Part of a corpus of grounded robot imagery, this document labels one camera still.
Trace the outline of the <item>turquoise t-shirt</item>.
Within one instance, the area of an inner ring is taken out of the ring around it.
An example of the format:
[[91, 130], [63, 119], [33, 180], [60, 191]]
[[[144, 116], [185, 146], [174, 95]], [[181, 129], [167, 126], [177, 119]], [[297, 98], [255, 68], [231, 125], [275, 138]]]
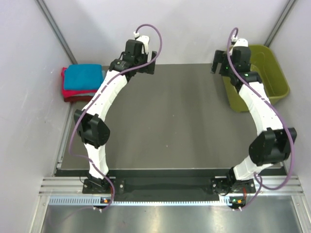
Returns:
[[87, 90], [88, 76], [95, 70], [102, 70], [99, 64], [70, 65], [65, 71], [64, 88], [67, 90]]

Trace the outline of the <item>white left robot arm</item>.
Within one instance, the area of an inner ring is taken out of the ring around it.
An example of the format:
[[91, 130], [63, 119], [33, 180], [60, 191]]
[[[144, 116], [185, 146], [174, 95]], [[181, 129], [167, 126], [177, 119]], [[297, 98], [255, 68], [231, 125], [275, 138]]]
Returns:
[[104, 177], [109, 171], [105, 145], [110, 129], [104, 120], [119, 92], [136, 73], [154, 73], [155, 63], [147, 63], [149, 42], [150, 38], [145, 35], [136, 35], [134, 39], [129, 39], [120, 58], [111, 62], [95, 96], [82, 110], [74, 113], [76, 131], [86, 148], [89, 160], [88, 181], [102, 193], [110, 188], [110, 180]]

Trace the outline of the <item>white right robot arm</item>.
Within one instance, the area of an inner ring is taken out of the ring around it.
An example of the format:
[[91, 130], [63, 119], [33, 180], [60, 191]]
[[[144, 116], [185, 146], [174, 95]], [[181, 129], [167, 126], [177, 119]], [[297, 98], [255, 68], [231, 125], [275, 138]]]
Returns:
[[244, 101], [257, 129], [257, 137], [250, 144], [248, 156], [227, 174], [227, 187], [232, 192], [240, 191], [254, 174], [287, 160], [297, 137], [295, 128], [285, 128], [275, 112], [268, 94], [268, 77], [259, 66], [262, 59], [255, 60], [254, 46], [235, 46], [232, 53], [216, 50], [211, 67], [215, 73], [226, 77], [226, 92]]

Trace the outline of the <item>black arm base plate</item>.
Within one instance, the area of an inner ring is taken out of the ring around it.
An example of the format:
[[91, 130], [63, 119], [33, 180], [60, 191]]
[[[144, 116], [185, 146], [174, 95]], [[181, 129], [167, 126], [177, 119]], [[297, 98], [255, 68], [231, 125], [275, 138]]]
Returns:
[[230, 184], [226, 178], [213, 177], [129, 177], [111, 180], [115, 194], [131, 193], [133, 191], [203, 191], [207, 194], [255, 193], [253, 180]]

